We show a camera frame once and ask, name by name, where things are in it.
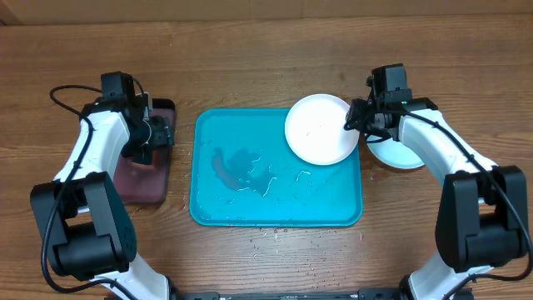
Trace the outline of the light blue plate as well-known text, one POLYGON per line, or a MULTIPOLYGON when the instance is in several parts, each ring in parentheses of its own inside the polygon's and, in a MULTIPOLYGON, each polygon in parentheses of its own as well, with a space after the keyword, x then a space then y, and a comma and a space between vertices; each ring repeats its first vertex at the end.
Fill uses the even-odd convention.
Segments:
POLYGON ((407 170, 425 165, 412 150, 392 138, 366 135, 365 141, 371 153, 390 167, 407 170))

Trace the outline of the white plate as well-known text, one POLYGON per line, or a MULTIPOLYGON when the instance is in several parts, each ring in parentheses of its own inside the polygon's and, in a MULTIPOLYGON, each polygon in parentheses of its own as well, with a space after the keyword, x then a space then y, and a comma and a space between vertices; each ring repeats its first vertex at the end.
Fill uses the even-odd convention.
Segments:
POLYGON ((285 137, 303 161, 332 165, 347 158, 359 141, 357 130, 347 131, 350 105, 330 94, 312 94, 294 104, 286 116, 285 137))

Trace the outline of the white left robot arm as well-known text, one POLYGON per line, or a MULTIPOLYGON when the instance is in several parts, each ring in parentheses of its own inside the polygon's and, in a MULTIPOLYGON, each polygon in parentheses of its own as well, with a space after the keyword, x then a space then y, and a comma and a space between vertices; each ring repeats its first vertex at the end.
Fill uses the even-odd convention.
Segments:
POLYGON ((99 92, 77 114, 80 133, 65 166, 30 194, 42 274, 59 293, 103 285, 121 299, 178 299, 172 281, 138 253, 123 204, 166 196, 175 104, 145 91, 99 92))

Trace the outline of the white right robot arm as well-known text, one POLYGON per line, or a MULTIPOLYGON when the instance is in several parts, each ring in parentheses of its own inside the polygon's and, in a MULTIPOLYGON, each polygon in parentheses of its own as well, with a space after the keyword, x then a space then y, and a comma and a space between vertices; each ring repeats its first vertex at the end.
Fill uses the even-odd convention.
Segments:
POLYGON ((472 292, 466 289, 470 282, 518 282, 531 274, 531 265, 515 276, 492 272, 532 256, 526 177, 518 167, 501 167, 480 155, 427 98, 391 105, 355 99, 344 128, 401 143, 442 186, 437 252, 424 267, 402 279, 399 299, 471 299, 472 292))

